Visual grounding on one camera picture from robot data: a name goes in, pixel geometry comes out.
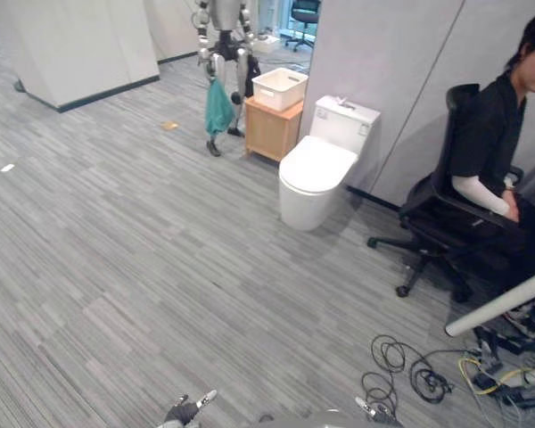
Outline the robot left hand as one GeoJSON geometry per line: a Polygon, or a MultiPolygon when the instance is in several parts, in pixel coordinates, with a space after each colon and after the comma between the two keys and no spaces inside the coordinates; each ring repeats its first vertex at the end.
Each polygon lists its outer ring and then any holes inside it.
{"type": "Polygon", "coordinates": [[[190,401],[187,394],[181,396],[165,415],[160,427],[185,427],[190,424],[198,413],[208,406],[218,395],[217,390],[212,390],[204,394],[196,401],[190,401]]]}

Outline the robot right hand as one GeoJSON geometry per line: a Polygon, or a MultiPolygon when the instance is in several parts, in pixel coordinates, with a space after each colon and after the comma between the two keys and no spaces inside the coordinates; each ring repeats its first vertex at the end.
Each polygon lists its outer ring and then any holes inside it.
{"type": "Polygon", "coordinates": [[[383,405],[372,407],[369,402],[359,396],[354,398],[356,404],[366,413],[366,416],[377,424],[383,424],[390,427],[403,427],[403,424],[392,414],[392,412],[383,405]]]}

